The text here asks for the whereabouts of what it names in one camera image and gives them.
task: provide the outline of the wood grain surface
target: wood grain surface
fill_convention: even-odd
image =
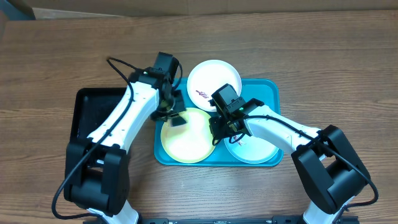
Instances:
[[[81,223],[50,210],[76,92],[125,86],[107,56],[148,67],[158,51],[174,54],[184,76],[220,59],[243,78],[271,79],[284,116],[341,128],[380,192],[378,203],[347,215],[398,223],[398,11],[8,22],[0,45],[0,223]],[[153,147],[147,121],[129,165],[129,201],[143,217],[291,215],[310,201],[288,156],[271,169],[170,167]],[[367,186],[354,201],[372,196]],[[57,207],[84,212],[62,198]]]

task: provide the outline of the black cable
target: black cable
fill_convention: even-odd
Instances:
[[[132,86],[130,84],[130,81],[126,78],[126,76],[123,75],[122,72],[120,72],[119,69],[117,69],[110,60],[114,60],[116,62],[120,62],[122,64],[125,64],[133,69],[137,69],[136,67],[123,62],[122,60],[116,59],[116,58],[108,58],[106,59],[106,61],[109,63],[109,65],[124,79],[124,81],[127,82],[127,85],[130,89],[131,92],[131,97],[129,99],[129,103],[127,104],[126,108],[124,109],[124,111],[120,114],[119,118],[112,124],[112,126],[105,132],[104,136],[101,137],[101,139],[98,140],[98,142],[90,149],[87,151],[87,153],[80,159],[80,161],[76,164],[76,166],[69,172],[69,174],[67,175],[67,177],[65,178],[65,180],[63,180],[62,184],[59,186],[57,192],[54,195],[54,198],[52,200],[52,204],[51,204],[51,210],[52,213],[54,214],[54,216],[56,218],[62,219],[62,220],[69,220],[69,219],[74,219],[74,218],[83,218],[83,217],[101,217],[100,214],[94,214],[94,213],[83,213],[83,214],[79,214],[79,215],[68,215],[68,216],[64,216],[64,215],[60,215],[57,212],[57,209],[55,208],[56,204],[57,204],[57,200],[59,195],[61,194],[62,190],[65,188],[65,186],[68,184],[70,178],[72,177],[72,175],[76,172],[76,170],[82,166],[89,158],[90,154],[95,151],[95,149],[109,136],[109,134],[112,133],[113,129],[118,125],[118,123],[120,122],[120,120],[123,119],[124,115],[126,115],[126,113],[128,112],[132,102],[134,101],[133,96],[134,96],[134,92],[132,89]]]
[[[246,134],[242,133],[242,134],[237,138],[237,140],[235,140],[235,141],[233,141],[233,142],[232,142],[233,136],[230,136],[228,142],[229,142],[230,144],[235,144],[235,143],[237,143],[238,141],[242,140],[242,138],[243,138],[245,135],[246,135]]]
[[[214,137],[213,137],[213,140],[212,140],[212,142],[211,142],[212,145],[216,146],[218,143],[221,142],[221,139],[218,140],[217,142],[216,142],[216,140],[218,139],[218,136],[219,136],[220,134],[222,134],[222,135],[225,136],[225,131],[227,130],[227,127],[228,127],[228,124],[225,124],[225,125],[223,126],[223,128],[221,129],[220,132],[215,133],[215,135],[214,135]]]
[[[175,86],[173,86],[172,91],[176,90],[177,87],[180,85],[181,83],[181,79],[182,79],[182,65],[179,64],[178,67],[180,68],[181,74],[180,74],[180,78],[178,79],[177,83],[175,84]]]
[[[374,185],[374,183],[371,181],[371,179],[367,178],[356,166],[352,165],[352,163],[350,163],[349,161],[347,161],[344,157],[342,157],[340,154],[338,154],[337,152],[335,152],[334,150],[332,150],[330,147],[328,147],[327,145],[320,143],[318,140],[316,140],[315,138],[305,134],[303,131],[298,130],[297,128],[291,126],[290,124],[286,123],[285,121],[282,121],[281,119],[269,116],[269,115],[265,115],[265,116],[261,116],[261,115],[255,115],[255,116],[247,116],[244,119],[251,119],[251,118],[263,118],[263,119],[271,119],[273,121],[277,121],[280,124],[283,124],[284,126],[288,127],[289,129],[295,131],[296,133],[299,133],[299,135],[313,141],[317,146],[320,146],[322,148],[324,148],[325,150],[327,150],[329,153],[333,154],[335,157],[337,157],[339,160],[343,161],[347,166],[349,166],[351,169],[355,170],[355,172],[357,172],[372,188],[373,193],[374,193],[374,197],[372,200],[367,201],[367,202],[358,202],[358,203],[351,203],[351,204],[347,204],[344,205],[341,210],[339,211],[339,214],[336,216],[336,218],[333,220],[333,224],[336,223],[341,216],[343,215],[344,211],[348,211],[349,208],[353,208],[353,207],[360,207],[360,206],[367,206],[367,205],[372,205],[374,203],[377,202],[377,200],[379,199],[379,192],[377,191],[376,186]]]

